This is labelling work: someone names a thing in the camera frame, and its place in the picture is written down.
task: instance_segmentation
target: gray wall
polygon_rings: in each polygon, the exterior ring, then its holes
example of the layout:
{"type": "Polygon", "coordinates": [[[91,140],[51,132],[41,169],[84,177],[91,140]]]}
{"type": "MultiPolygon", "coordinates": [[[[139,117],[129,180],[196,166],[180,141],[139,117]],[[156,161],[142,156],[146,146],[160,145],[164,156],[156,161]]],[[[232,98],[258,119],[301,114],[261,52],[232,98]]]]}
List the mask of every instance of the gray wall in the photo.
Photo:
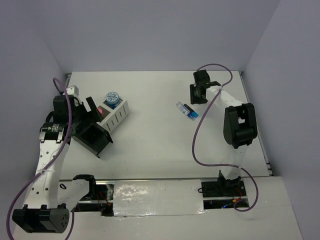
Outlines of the gray wall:
{"type": "Polygon", "coordinates": [[[52,78],[64,77],[34,26],[20,0],[0,1],[0,239],[8,239],[11,201],[35,174],[39,129],[56,95],[52,78]]]}
{"type": "Polygon", "coordinates": [[[319,0],[281,0],[244,71],[266,151],[305,240],[320,236],[319,11],[319,0]]]}
{"type": "Polygon", "coordinates": [[[23,0],[64,71],[244,70],[280,0],[23,0]]]}

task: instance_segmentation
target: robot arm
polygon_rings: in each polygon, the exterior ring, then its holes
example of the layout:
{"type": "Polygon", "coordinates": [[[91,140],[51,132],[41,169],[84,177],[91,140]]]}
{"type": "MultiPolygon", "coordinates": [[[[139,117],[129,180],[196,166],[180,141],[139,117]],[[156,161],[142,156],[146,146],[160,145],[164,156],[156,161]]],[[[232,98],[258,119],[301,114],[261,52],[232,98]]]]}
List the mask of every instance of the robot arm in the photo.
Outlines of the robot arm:
{"type": "Polygon", "coordinates": [[[67,88],[71,103],[71,135],[61,154],[46,170],[43,168],[53,159],[65,140],[68,125],[66,97],[56,96],[53,108],[40,129],[40,154],[37,173],[41,176],[31,186],[22,209],[15,209],[12,220],[27,233],[63,233],[69,222],[69,213],[83,197],[97,195],[96,181],[92,175],[77,175],[67,185],[60,187],[59,180],[71,138],[76,138],[88,150],[98,155],[112,139],[104,128],[96,122],[101,121],[91,97],[86,100],[91,111],[87,111],[78,97],[78,88],[67,88]]]}
{"type": "MultiPolygon", "coordinates": [[[[195,84],[190,85],[191,104],[207,103],[207,89],[213,93],[213,97],[220,91],[214,104],[224,113],[223,136],[228,147],[227,158],[223,163],[241,166],[249,145],[258,135],[255,107],[252,103],[235,99],[221,89],[218,82],[211,82],[206,70],[196,71],[193,77],[195,84]]],[[[223,166],[219,177],[224,179],[226,185],[237,184],[240,180],[240,169],[223,166]]]]}

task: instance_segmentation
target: purple wire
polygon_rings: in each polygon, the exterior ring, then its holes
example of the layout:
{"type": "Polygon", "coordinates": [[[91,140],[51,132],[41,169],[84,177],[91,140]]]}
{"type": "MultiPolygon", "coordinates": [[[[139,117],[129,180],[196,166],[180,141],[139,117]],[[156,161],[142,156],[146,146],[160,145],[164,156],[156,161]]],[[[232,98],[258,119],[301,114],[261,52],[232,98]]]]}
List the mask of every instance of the purple wire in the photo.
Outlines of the purple wire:
{"type": "MultiPolygon", "coordinates": [[[[65,98],[66,98],[66,104],[68,106],[68,127],[66,129],[66,134],[65,134],[65,137],[64,137],[64,140],[62,142],[62,145],[59,149],[59,151],[57,152],[57,154],[52,158],[52,160],[50,162],[48,162],[48,164],[43,168],[44,170],[47,170],[53,163],[54,161],[59,157],[59,155],[61,154],[62,150],[64,149],[65,145],[67,144],[67,141],[68,141],[68,138],[71,134],[71,124],[72,124],[72,112],[71,112],[71,103],[70,103],[70,99],[69,99],[69,96],[68,96],[68,93],[67,93],[67,90],[65,88],[65,86],[63,85],[63,83],[57,79],[56,77],[53,78],[53,83],[54,85],[56,86],[57,88],[57,84],[56,82],[58,82],[58,84],[60,85],[60,87],[63,89],[63,92],[65,94],[65,98]]],[[[41,176],[41,172],[37,173],[29,182],[27,182],[23,188],[21,188],[21,190],[18,192],[18,194],[14,197],[12,203],[10,204],[10,207],[9,207],[9,210],[7,212],[7,215],[6,215],[6,222],[5,222],[5,226],[6,226],[6,232],[9,236],[9,239],[10,240],[15,240],[14,239],[14,236],[12,235],[12,232],[11,232],[11,229],[10,229],[10,216],[11,216],[11,212],[12,210],[14,209],[14,206],[17,202],[17,200],[19,199],[19,197],[22,195],[22,193],[29,187],[30,184],[32,184],[35,180],[37,180],[40,176],[41,176]]],[[[71,228],[70,228],[70,231],[66,237],[65,240],[67,240],[73,230],[73,226],[74,226],[74,218],[75,218],[75,214],[74,214],[74,210],[72,212],[72,223],[71,223],[71,228]]]]}
{"type": "Polygon", "coordinates": [[[61,91],[60,89],[59,89],[59,87],[57,86],[57,83],[56,83],[56,81],[54,80],[53,81],[53,84],[54,84],[54,86],[55,86],[55,89],[59,92],[59,94],[60,95],[62,95],[64,92],[63,91],[61,91]]]}
{"type": "Polygon", "coordinates": [[[203,65],[201,67],[199,67],[197,69],[197,71],[207,67],[207,66],[220,66],[224,69],[226,69],[229,73],[230,73],[230,80],[225,82],[224,84],[221,85],[221,88],[220,90],[217,92],[217,94],[214,96],[214,98],[212,99],[212,101],[210,102],[210,104],[208,105],[208,107],[206,108],[206,110],[204,111],[200,121],[199,121],[199,124],[198,126],[196,127],[195,129],[195,133],[194,133],[194,136],[193,136],[193,140],[192,140],[192,156],[193,156],[193,159],[195,160],[195,162],[201,166],[205,166],[205,167],[233,167],[233,168],[238,168],[238,169],[241,169],[242,171],[244,171],[248,176],[249,178],[252,180],[253,184],[254,184],[254,187],[255,187],[255,191],[256,191],[256,195],[255,195],[255,200],[253,202],[253,204],[249,207],[249,208],[246,208],[246,209],[238,209],[236,208],[237,204],[240,203],[240,202],[244,202],[245,199],[241,199],[239,201],[236,201],[233,205],[234,209],[237,210],[238,212],[247,212],[247,211],[250,211],[251,209],[253,209],[255,207],[255,205],[257,204],[257,201],[258,201],[258,198],[259,198],[259,189],[258,189],[258,185],[255,181],[255,179],[252,177],[252,175],[247,171],[245,170],[244,168],[238,166],[238,165],[234,165],[234,164],[227,164],[227,163],[220,163],[220,164],[207,164],[207,163],[202,163],[200,162],[197,158],[196,158],[196,153],[195,153],[195,146],[196,146],[196,139],[197,139],[197,135],[198,135],[198,132],[199,132],[199,129],[201,127],[201,124],[202,122],[204,121],[205,119],[205,116],[207,115],[209,109],[211,108],[211,106],[214,104],[215,100],[218,98],[219,94],[221,93],[221,89],[229,84],[232,79],[234,78],[232,72],[230,71],[229,68],[227,68],[226,66],[223,66],[221,64],[218,64],[218,63],[209,63],[209,64],[206,64],[206,65],[203,65]]]}

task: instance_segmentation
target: purple cable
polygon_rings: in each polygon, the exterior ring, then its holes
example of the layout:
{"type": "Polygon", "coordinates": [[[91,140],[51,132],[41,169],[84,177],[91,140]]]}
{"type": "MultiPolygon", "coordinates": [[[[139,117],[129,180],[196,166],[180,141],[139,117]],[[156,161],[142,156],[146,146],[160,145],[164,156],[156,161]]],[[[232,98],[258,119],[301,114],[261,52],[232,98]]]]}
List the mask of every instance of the purple cable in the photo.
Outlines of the purple cable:
{"type": "Polygon", "coordinates": [[[55,86],[55,89],[58,91],[58,93],[59,93],[60,95],[64,94],[64,92],[63,92],[63,91],[61,91],[61,90],[59,89],[59,87],[57,86],[57,83],[56,83],[56,81],[55,81],[55,80],[53,81],[53,84],[54,84],[54,86],[55,86]]]}
{"type": "MultiPolygon", "coordinates": [[[[63,89],[63,92],[65,94],[65,98],[66,98],[66,103],[67,103],[67,106],[68,106],[68,127],[66,129],[66,134],[65,134],[65,137],[64,137],[64,140],[62,142],[62,145],[61,145],[61,148],[59,149],[59,151],[57,152],[57,154],[52,158],[52,160],[50,162],[48,162],[48,164],[43,168],[44,170],[47,170],[53,163],[54,161],[59,157],[59,155],[61,154],[62,150],[64,149],[65,145],[67,144],[67,141],[68,141],[68,138],[71,134],[71,124],[72,124],[72,112],[71,112],[71,103],[70,103],[70,99],[69,99],[69,96],[68,96],[68,93],[67,93],[67,90],[65,88],[65,86],[63,85],[63,83],[57,79],[56,77],[53,78],[53,83],[54,85],[57,87],[57,84],[56,82],[58,82],[58,84],[60,85],[60,87],[63,89]]],[[[35,180],[37,180],[40,176],[41,176],[41,172],[37,173],[29,182],[27,182],[23,188],[18,192],[18,194],[14,197],[12,203],[10,204],[10,207],[9,207],[9,210],[8,210],[8,213],[6,215],[6,222],[5,222],[5,226],[6,226],[6,232],[9,236],[9,239],[10,240],[15,240],[14,239],[14,236],[12,235],[12,232],[11,232],[11,229],[10,229],[10,216],[11,216],[11,212],[12,210],[14,209],[14,206],[17,202],[17,200],[19,199],[19,197],[22,195],[22,193],[29,187],[30,184],[32,184],[35,180]]],[[[65,240],[67,240],[73,230],[73,227],[74,227],[74,218],[75,218],[75,213],[74,213],[74,210],[72,210],[72,222],[71,222],[71,227],[70,227],[70,231],[66,237],[65,240]]]]}
{"type": "Polygon", "coordinates": [[[254,184],[254,187],[255,187],[255,191],[256,191],[255,200],[254,200],[253,204],[252,204],[249,208],[246,208],[246,209],[238,209],[238,208],[236,208],[237,204],[240,203],[240,202],[244,202],[244,201],[245,201],[245,199],[241,199],[241,200],[239,200],[239,201],[236,201],[236,202],[234,203],[234,205],[233,205],[233,208],[234,208],[235,210],[237,210],[238,212],[247,212],[247,211],[250,211],[251,209],[253,209],[253,208],[255,207],[255,205],[257,204],[258,198],[259,198],[258,185],[257,185],[255,179],[252,177],[252,175],[251,175],[247,170],[245,170],[244,168],[242,168],[242,167],[240,167],[240,166],[238,166],[238,165],[227,164],[227,163],[207,164],[207,163],[202,163],[202,162],[200,162],[200,161],[196,158],[196,153],[195,153],[196,138],[197,138],[199,129],[200,129],[200,127],[201,127],[201,124],[202,124],[202,122],[204,121],[205,116],[207,115],[209,109],[211,108],[211,106],[214,104],[215,100],[218,98],[219,94],[221,93],[221,89],[222,89],[225,85],[229,84],[229,83],[232,81],[233,77],[234,77],[229,68],[227,68],[226,66],[223,66],[223,65],[221,65],[221,64],[218,64],[218,63],[209,63],[209,64],[206,64],[206,65],[203,65],[203,66],[199,67],[199,68],[197,69],[197,71],[199,71],[200,69],[203,69],[203,68],[205,68],[205,67],[207,67],[207,66],[220,66],[220,67],[226,69],[226,70],[230,73],[231,77],[230,77],[230,80],[229,80],[229,81],[227,81],[226,83],[224,83],[224,84],[221,85],[220,90],[217,92],[217,94],[214,96],[214,98],[212,99],[212,101],[210,102],[210,104],[208,105],[208,107],[206,108],[206,110],[204,111],[203,116],[201,117],[201,119],[200,119],[200,121],[199,121],[199,124],[198,124],[198,126],[196,127],[196,130],[195,130],[195,133],[194,133],[194,136],[193,136],[193,140],[192,140],[192,156],[193,156],[193,159],[195,160],[195,162],[196,162],[197,164],[201,165],[201,166],[205,166],[205,167],[233,167],[233,168],[238,168],[238,169],[241,169],[242,171],[244,171],[244,172],[249,176],[249,178],[251,178],[251,180],[252,180],[252,182],[253,182],[253,184],[254,184]]]}

